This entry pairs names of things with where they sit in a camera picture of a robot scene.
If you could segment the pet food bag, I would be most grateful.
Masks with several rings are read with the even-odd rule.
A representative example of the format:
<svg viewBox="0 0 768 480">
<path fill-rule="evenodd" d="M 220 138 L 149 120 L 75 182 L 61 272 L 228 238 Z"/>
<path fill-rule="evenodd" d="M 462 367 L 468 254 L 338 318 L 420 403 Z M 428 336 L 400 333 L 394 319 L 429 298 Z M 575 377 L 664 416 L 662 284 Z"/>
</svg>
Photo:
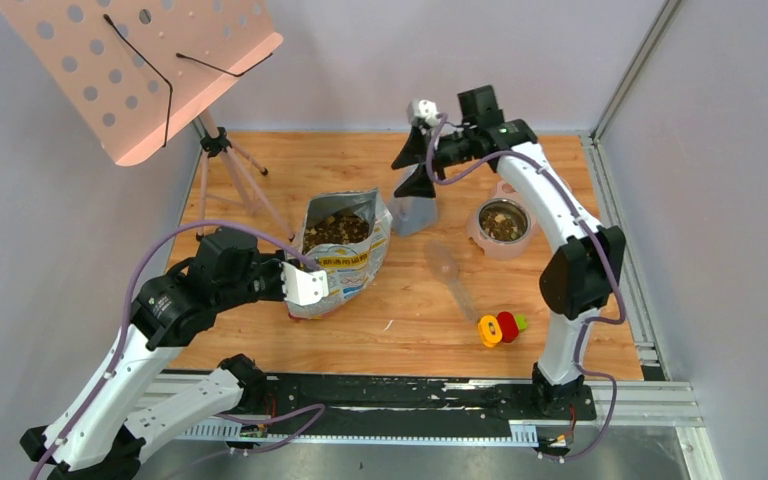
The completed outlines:
<svg viewBox="0 0 768 480">
<path fill-rule="evenodd" d="M 289 315 L 321 319 L 365 290 L 388 253 L 392 220 L 377 188 L 312 197 L 297 241 L 326 272 L 328 292 L 313 305 L 290 303 Z"/>
</svg>

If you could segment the clear plastic scoop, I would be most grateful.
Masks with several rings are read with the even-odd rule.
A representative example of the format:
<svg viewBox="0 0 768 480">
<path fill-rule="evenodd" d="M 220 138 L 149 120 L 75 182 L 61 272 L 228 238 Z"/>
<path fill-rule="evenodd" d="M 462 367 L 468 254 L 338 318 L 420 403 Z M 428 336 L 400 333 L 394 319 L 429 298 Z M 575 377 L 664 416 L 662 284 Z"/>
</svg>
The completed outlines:
<svg viewBox="0 0 768 480">
<path fill-rule="evenodd" d="M 432 276 L 447 287 L 467 322 L 476 323 L 479 315 L 466 288 L 460 281 L 460 268 L 451 251 L 441 242 L 427 241 L 424 255 Z"/>
</svg>

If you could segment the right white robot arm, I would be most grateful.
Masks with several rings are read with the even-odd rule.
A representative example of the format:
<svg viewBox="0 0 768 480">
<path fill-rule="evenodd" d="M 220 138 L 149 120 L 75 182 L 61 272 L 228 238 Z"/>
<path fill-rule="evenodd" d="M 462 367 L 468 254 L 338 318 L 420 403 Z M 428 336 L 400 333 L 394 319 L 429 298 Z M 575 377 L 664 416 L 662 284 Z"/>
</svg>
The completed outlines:
<svg viewBox="0 0 768 480">
<path fill-rule="evenodd" d="M 406 109 L 408 140 L 392 162 L 412 168 L 395 196 L 433 198 L 436 187 L 451 185 L 483 165 L 522 198 L 553 250 L 539 287 L 550 310 L 543 353 L 532 375 L 531 403 L 544 417 L 556 417 L 571 403 L 570 390 L 588 375 L 582 364 L 591 324 L 607 323 L 601 312 L 615 297 L 624 322 L 619 288 L 626 237 L 618 226 L 605 227 L 573 195 L 545 157 L 534 130 L 523 119 L 509 119 L 492 86 L 459 93 L 461 120 L 444 134 L 447 114 L 435 102 L 415 99 Z"/>
</svg>

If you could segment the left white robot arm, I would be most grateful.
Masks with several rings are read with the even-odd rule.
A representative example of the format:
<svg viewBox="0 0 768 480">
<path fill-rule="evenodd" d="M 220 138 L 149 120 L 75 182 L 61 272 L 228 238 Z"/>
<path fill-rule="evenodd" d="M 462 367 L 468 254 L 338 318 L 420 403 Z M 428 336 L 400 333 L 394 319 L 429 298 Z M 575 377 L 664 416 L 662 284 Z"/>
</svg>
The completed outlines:
<svg viewBox="0 0 768 480">
<path fill-rule="evenodd" d="M 56 421 L 22 435 L 20 445 L 34 463 L 31 478 L 49 467 L 51 479 L 132 479 L 190 426 L 234 408 L 253 413 L 264 405 L 265 373 L 237 354 L 196 386 L 134 409 L 155 377 L 219 314 L 259 301 L 282 302 L 290 291 L 285 270 L 302 260 L 291 245 L 239 223 L 211 225 L 214 232 L 200 237 L 194 256 L 143 285 L 138 277 L 158 249 L 197 225 L 175 229 L 140 260 L 105 359 Z"/>
</svg>

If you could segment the pink double pet bowl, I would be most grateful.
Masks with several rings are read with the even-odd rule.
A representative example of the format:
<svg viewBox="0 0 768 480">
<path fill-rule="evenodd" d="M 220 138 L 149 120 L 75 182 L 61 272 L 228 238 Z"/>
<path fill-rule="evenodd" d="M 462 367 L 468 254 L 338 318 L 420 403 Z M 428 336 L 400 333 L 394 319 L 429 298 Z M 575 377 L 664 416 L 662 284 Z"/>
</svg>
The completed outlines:
<svg viewBox="0 0 768 480">
<path fill-rule="evenodd" d="M 469 215 L 466 235 L 485 257 L 500 261 L 519 258 L 547 243 L 533 208 L 504 180 Z"/>
</svg>

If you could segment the translucent plastic container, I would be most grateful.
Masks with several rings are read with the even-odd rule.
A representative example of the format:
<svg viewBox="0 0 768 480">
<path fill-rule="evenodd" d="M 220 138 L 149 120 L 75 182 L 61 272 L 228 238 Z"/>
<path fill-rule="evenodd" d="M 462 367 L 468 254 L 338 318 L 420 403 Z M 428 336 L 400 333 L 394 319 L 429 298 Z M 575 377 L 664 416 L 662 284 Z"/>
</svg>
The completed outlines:
<svg viewBox="0 0 768 480">
<path fill-rule="evenodd" d="M 439 214 L 434 198 L 393 197 L 387 207 L 392 214 L 392 230 L 407 237 L 431 228 L 438 223 Z"/>
</svg>

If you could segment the colourful stacking toy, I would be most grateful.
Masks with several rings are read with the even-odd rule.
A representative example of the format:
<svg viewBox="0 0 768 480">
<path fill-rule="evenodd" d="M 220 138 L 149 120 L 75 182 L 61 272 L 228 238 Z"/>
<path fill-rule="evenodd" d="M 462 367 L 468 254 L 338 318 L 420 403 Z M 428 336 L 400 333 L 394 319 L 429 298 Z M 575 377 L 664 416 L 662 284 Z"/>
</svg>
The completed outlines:
<svg viewBox="0 0 768 480">
<path fill-rule="evenodd" d="M 484 315 L 477 322 L 481 343 L 488 348 L 514 342 L 528 328 L 524 314 L 501 311 L 497 315 Z"/>
</svg>

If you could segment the pink music stand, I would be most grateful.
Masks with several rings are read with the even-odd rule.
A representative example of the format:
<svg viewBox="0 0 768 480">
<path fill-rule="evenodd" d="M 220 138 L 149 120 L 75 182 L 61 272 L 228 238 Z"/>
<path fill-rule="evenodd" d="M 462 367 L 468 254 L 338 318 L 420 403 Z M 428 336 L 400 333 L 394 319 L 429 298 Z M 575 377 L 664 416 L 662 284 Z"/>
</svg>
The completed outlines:
<svg viewBox="0 0 768 480">
<path fill-rule="evenodd" d="M 200 160 L 219 158 L 251 211 L 271 210 L 267 169 L 227 136 L 211 106 L 283 43 L 261 1 L 1 1 L 111 160 L 144 162 L 193 122 Z"/>
</svg>

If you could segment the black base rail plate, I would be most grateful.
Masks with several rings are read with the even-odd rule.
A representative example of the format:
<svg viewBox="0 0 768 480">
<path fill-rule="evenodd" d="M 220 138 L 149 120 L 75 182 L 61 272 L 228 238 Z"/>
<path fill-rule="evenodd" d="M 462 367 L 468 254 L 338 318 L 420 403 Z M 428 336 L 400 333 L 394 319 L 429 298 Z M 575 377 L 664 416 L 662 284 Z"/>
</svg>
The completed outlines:
<svg viewBox="0 0 768 480">
<path fill-rule="evenodd" d="M 322 404 L 311 435 L 353 437 L 491 438 L 509 433 L 512 420 L 592 421 L 592 392 L 553 407 L 538 403 L 528 381 L 494 379 L 296 374 L 268 376 L 237 415 L 272 418 Z"/>
</svg>

